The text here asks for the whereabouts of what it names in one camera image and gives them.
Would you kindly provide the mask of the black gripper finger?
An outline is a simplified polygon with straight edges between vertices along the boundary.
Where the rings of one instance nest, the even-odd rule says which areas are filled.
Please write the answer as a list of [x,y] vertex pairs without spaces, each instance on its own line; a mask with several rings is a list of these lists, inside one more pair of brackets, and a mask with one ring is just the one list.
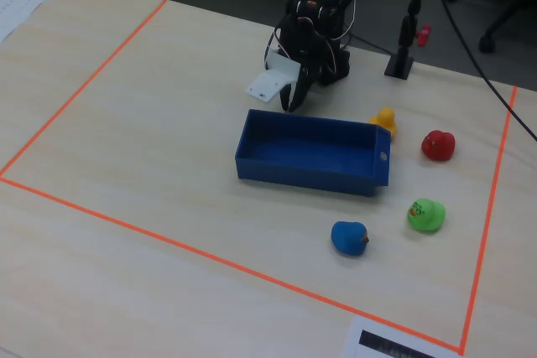
[[294,88],[295,88],[295,84],[291,83],[291,84],[286,85],[279,92],[280,103],[281,103],[282,109],[285,112],[292,112],[293,111],[293,107],[292,107],[292,101],[293,101],[292,90]]
[[304,102],[308,91],[310,90],[313,80],[306,67],[302,67],[299,74],[299,79],[296,82],[295,90],[292,97],[292,111],[297,110]]

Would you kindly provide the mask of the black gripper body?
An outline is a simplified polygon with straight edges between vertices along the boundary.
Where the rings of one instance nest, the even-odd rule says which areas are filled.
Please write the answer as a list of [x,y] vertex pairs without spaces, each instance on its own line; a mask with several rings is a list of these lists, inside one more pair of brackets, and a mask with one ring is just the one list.
[[326,39],[318,34],[311,22],[292,16],[283,17],[277,35],[279,53],[301,64],[302,74],[320,78],[327,61]]

